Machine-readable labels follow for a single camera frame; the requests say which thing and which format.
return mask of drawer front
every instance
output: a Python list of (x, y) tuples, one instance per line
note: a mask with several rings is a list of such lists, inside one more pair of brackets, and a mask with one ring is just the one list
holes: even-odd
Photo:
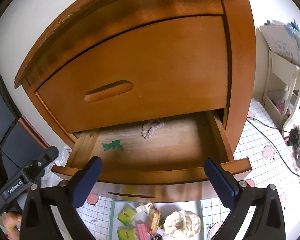
[(37, 91), (69, 133), (226, 107), (221, 16), (138, 28), (90, 49)]
[[(77, 2), (70, 6), (75, 7), (75, 12), (82, 6), (80, 2), (75, 6)], [(124, 31), (164, 19), (224, 13), (221, 0), (116, 0), (106, 6), (104, 3), (101, 0), (89, 4), (79, 10), (80, 15), (74, 13), (65, 30), (59, 32), (60, 36), (52, 44), (48, 42), (44, 54), (27, 75), (32, 88), (36, 90), (82, 51)]]

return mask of finger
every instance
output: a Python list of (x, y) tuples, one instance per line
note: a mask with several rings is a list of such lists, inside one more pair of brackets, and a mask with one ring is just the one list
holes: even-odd
[(15, 226), (20, 226), (21, 219), (22, 219), (21, 215), (9, 212), (5, 215), (3, 219), (4, 227), (8, 229), (8, 228), (14, 228)]
[(9, 237), (9, 240), (19, 240), (20, 239), (20, 232), (16, 227), (13, 228), (7, 228), (7, 234)]
[(7, 230), (9, 240), (19, 240), (20, 232), (16, 228), (16, 226), (21, 225), (21, 219), (22, 219), (21, 215), (18, 215), (18, 214), (12, 213), (12, 212), (9, 212), (5, 215), (5, 217), (3, 219), (3, 224)]

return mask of black cable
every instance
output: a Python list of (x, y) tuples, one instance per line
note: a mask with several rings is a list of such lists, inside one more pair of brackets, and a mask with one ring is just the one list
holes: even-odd
[(282, 131), (282, 132), (288, 132), (288, 131), (280, 130), (280, 129), (277, 128), (277, 127), (272, 127), (272, 126), (266, 125), (265, 123), (261, 122), (260, 120), (254, 118), (254, 117), (248, 117), (248, 118), (250, 118), (250, 119), (252, 119), (252, 120), (256, 120), (256, 121), (258, 121), (259, 123), (263, 124), (263, 125), (266, 126), (266, 127), (269, 127), (269, 128), (272, 128), (272, 129), (277, 129), (278, 131)]
[(250, 119), (252, 119), (252, 120), (255, 120), (255, 121), (258, 121), (259, 123), (263, 124), (263, 125), (266, 126), (266, 127), (271, 128), (271, 129), (277, 129), (279, 132), (287, 132), (287, 133), (290, 133), (290, 132), (285, 131), (285, 130), (280, 130), (280, 129), (277, 128), (277, 127), (272, 127), (272, 126), (266, 125), (265, 123), (261, 122), (260, 120), (254, 118), (254, 117), (248, 117), (248, 118), (250, 118)]
[(5, 141), (7, 140), (9, 134), (12, 132), (13, 128), (16, 126), (17, 122), (18, 122), (18, 120), (15, 119), (9, 126), (8, 130), (6, 131), (6, 133), (4, 134), (4, 136), (1, 139), (1, 142), (0, 142), (1, 147), (4, 145)]
[(2, 151), (2, 153), (3, 153), (10, 161), (12, 161), (12, 162), (14, 163), (14, 165), (16, 165), (16, 166), (21, 170), (21, 168), (19, 167), (19, 165), (17, 165), (12, 159), (10, 159), (10, 157), (9, 157), (8, 155), (6, 155), (4, 151)]
[(300, 175), (294, 173), (294, 172), (290, 169), (290, 167), (286, 164), (286, 162), (283, 160), (283, 158), (282, 158), (280, 152), (278, 151), (278, 149), (277, 149), (277, 147), (274, 145), (274, 143), (273, 143), (272, 141), (270, 141), (269, 138), (268, 138), (263, 132), (261, 132), (257, 127), (255, 127), (255, 126), (253, 125), (252, 122), (250, 122), (249, 120), (247, 120), (247, 121), (248, 121), (254, 128), (256, 128), (257, 131), (258, 131), (259, 133), (261, 133), (261, 134), (263, 135), (263, 137), (266, 138), (266, 139), (268, 140), (268, 142), (270, 142), (270, 143), (274, 146), (275, 150), (276, 150), (277, 153), (279, 154), (279, 156), (280, 156), (280, 158), (282, 159), (283, 163), (287, 166), (288, 170), (289, 170), (291, 173), (293, 173), (294, 175), (300, 177)]

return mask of rope toy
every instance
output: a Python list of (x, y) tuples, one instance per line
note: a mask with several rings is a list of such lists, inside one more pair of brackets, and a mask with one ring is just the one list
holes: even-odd
[[(157, 121), (158, 124), (152, 126), (149, 130), (148, 127), (154, 122)], [(149, 122), (147, 122), (143, 127), (142, 127), (142, 136), (144, 139), (150, 139), (151, 135), (154, 133), (155, 130), (159, 129), (160, 127), (164, 126), (164, 121), (162, 119), (152, 119)]]

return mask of plastic bag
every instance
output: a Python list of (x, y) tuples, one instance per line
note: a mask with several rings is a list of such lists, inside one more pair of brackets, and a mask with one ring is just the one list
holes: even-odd
[(53, 165), (65, 166), (70, 152), (70, 147), (65, 146), (63, 151), (59, 152), (58, 158), (44, 168), (44, 175), (41, 178), (41, 187), (53, 187), (62, 180), (60, 177), (54, 174), (51, 169)]

